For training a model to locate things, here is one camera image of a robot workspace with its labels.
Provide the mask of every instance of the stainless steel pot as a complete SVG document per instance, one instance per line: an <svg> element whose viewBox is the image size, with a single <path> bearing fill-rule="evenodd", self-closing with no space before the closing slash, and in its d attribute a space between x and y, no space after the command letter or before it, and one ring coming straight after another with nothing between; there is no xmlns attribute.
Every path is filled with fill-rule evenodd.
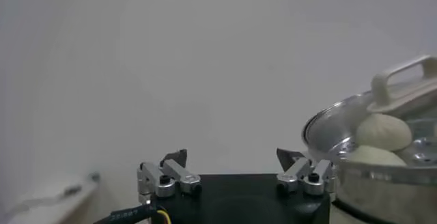
<svg viewBox="0 0 437 224"><path fill-rule="evenodd" d="M425 70L428 64L435 63L437 59L422 57L421 61L403 64L402 69L422 64ZM432 82L436 77L425 78ZM356 148L355 130L369 115L367 107L372 102L372 92L365 92L337 102L311 118L302 132L310 155L336 164L336 197L350 207L389 223L437 223L437 138L434 137L437 91L428 92L392 113L405 120L414 135L410 146L396 152L407 162L407 167L366 165L345 159Z"/></svg>

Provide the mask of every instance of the white wall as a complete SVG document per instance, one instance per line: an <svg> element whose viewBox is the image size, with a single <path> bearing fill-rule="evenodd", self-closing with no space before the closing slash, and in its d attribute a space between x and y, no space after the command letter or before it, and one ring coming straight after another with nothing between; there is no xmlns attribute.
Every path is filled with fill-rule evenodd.
<svg viewBox="0 0 437 224"><path fill-rule="evenodd" d="M134 206L136 166L276 172L321 108L435 53L435 0L0 0L4 206L97 169L83 223Z"/></svg>

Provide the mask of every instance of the pot rim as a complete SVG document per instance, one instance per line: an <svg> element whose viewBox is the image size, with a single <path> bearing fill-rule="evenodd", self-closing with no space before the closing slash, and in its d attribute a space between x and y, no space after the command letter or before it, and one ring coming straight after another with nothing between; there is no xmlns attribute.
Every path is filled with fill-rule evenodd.
<svg viewBox="0 0 437 224"><path fill-rule="evenodd" d="M302 130L302 140L309 150L313 150L309 146L308 132L311 130L314 122L318 121L323 115L335 107L349 101L353 100L359 96L368 95L371 91L364 92L361 94L356 94L350 96L342 101L336 102L335 104L326 107L319 113L315 114L310 118L305 124ZM353 176L358 176L361 178L367 178L372 180L382 180L397 184L420 184L420 185L437 185L437 166L429 167L418 167L418 166L408 166L408 167L396 167L388 165L370 165L365 163L355 163L348 160L342 160L340 158L333 158L332 156L323 154L323 158L329 159L336 164L339 171L342 173L348 173Z"/></svg>

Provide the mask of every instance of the steamed bun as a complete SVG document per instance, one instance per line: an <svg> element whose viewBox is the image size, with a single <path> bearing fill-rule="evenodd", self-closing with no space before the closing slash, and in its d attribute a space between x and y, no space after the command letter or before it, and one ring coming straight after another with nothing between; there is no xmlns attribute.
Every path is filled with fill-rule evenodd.
<svg viewBox="0 0 437 224"><path fill-rule="evenodd" d="M387 151L403 149L412 142L408 125L384 114L371 114L356 129L356 143L369 145Z"/></svg>
<svg viewBox="0 0 437 224"><path fill-rule="evenodd" d="M349 154L348 160L370 165L406 165L396 154L366 145L359 146L355 151Z"/></svg>

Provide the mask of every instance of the black cable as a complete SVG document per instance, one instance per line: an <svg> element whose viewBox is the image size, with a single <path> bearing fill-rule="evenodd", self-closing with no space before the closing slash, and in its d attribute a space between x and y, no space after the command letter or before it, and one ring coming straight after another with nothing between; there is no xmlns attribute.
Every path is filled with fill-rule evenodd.
<svg viewBox="0 0 437 224"><path fill-rule="evenodd" d="M155 206L141 205L136 208L113 211L108 217L94 224L135 224L150 218L153 214L156 214L156 211Z"/></svg>

